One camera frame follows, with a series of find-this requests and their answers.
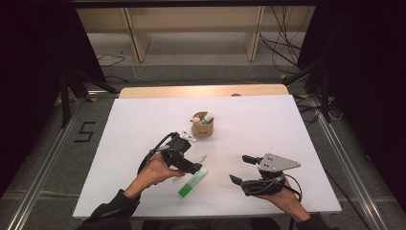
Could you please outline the person's right hand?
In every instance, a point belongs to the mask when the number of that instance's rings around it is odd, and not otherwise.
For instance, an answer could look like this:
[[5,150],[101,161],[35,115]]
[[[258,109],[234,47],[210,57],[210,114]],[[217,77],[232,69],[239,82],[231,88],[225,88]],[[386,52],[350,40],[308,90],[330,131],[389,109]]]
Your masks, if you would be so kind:
[[310,214],[302,206],[295,194],[290,191],[289,182],[285,181],[284,185],[285,188],[283,188],[280,192],[274,195],[258,195],[258,198],[271,202],[292,217],[296,222],[308,220],[310,218]]

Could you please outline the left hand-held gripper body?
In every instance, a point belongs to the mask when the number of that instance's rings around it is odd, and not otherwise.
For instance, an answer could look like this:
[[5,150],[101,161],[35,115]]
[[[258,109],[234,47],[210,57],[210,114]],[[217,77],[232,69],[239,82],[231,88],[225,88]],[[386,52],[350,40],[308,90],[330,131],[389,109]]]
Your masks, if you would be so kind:
[[171,132],[159,143],[159,152],[162,154],[168,167],[173,166],[181,170],[181,163],[187,159],[184,154],[192,146],[192,138],[186,131],[182,133]]

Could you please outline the black frame bar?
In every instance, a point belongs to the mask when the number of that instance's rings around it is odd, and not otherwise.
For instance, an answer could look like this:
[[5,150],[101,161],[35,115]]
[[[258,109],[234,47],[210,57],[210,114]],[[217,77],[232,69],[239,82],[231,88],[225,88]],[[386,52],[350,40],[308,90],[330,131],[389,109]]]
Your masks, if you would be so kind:
[[316,6],[319,0],[71,0],[77,8]]

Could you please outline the beige wooden shelf unit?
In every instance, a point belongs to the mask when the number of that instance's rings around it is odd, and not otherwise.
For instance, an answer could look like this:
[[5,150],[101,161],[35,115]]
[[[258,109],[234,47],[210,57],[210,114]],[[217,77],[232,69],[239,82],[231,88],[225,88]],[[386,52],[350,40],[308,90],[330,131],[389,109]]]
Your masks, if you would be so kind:
[[79,9],[89,34],[126,34],[134,58],[142,62],[155,33],[242,33],[247,58],[256,58],[259,34],[305,32],[315,11],[313,6],[171,7]]

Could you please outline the black tripod stand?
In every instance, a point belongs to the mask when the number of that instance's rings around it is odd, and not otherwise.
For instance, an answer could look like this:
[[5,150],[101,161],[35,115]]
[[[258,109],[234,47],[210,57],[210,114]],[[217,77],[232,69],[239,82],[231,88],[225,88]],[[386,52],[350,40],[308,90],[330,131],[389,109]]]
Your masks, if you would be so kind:
[[329,64],[321,59],[317,58],[314,62],[309,64],[306,68],[295,74],[293,77],[283,80],[282,84],[288,86],[296,81],[300,81],[306,78],[304,89],[307,93],[319,92],[322,96],[321,112],[329,123],[330,118],[328,115],[329,105]]
[[89,95],[89,91],[84,86],[84,82],[89,81],[101,89],[113,94],[118,90],[102,80],[97,80],[79,69],[70,69],[64,71],[59,78],[60,99],[62,106],[62,124],[66,127],[71,118],[71,109],[69,103],[69,91],[72,91],[77,99],[84,99]]

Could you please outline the person's left hand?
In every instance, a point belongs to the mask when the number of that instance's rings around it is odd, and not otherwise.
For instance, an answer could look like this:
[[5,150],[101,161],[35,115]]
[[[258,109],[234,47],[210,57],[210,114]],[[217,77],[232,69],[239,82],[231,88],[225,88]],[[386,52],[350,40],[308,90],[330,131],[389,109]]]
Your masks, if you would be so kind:
[[180,170],[170,169],[160,152],[155,153],[135,179],[135,187],[143,191],[151,185],[156,185],[172,177],[181,177],[186,173]]

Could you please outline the green highlighter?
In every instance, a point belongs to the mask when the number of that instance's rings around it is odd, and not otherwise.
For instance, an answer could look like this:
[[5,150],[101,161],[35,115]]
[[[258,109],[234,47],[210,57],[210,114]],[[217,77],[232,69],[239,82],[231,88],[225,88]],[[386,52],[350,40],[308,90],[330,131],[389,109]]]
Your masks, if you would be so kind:
[[183,187],[178,191],[178,195],[181,198],[185,198],[193,188],[206,176],[208,170],[206,168],[201,168],[196,172],[192,178],[190,178]]

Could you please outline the aluminium floor rail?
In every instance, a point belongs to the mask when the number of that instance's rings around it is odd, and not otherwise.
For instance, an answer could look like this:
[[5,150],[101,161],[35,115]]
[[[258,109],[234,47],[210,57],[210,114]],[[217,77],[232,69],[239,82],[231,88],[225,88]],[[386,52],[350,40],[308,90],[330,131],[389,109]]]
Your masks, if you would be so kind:
[[350,161],[341,141],[336,134],[332,123],[327,121],[328,115],[325,116],[321,111],[317,112],[318,121],[327,137],[337,160],[351,185],[351,188],[365,214],[371,230],[389,230],[383,217],[381,216],[377,205],[372,199],[372,196],[367,190],[367,187],[362,182],[359,173]]
[[93,91],[71,100],[71,119],[61,127],[61,103],[40,132],[10,186],[0,197],[0,230],[72,230],[79,194],[97,151],[116,94]]

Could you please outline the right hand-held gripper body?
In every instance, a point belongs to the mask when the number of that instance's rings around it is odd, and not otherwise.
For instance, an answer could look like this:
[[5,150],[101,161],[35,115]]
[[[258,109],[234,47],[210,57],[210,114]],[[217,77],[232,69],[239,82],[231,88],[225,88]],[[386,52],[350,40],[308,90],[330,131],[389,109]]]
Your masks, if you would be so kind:
[[299,168],[301,164],[272,153],[260,158],[260,179],[242,181],[241,189],[247,196],[271,196],[280,192],[285,183],[285,170]]

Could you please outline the dark curtain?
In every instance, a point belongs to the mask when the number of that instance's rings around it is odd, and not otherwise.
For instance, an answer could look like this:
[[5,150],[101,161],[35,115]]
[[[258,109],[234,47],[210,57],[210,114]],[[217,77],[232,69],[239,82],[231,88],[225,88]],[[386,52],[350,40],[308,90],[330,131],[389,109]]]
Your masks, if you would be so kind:
[[104,80],[72,0],[0,0],[0,196],[31,153],[63,72]]
[[406,0],[321,1],[299,66],[314,61],[342,27],[327,56],[329,94],[406,211]]

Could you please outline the tan bear pen holder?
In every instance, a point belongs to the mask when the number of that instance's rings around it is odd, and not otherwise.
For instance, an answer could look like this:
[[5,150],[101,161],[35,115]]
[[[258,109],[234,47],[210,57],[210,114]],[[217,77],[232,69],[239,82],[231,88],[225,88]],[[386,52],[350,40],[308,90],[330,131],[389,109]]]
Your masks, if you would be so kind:
[[192,116],[192,134],[196,138],[210,137],[214,133],[214,119],[208,125],[202,125],[201,119],[206,115],[206,111],[200,111]]

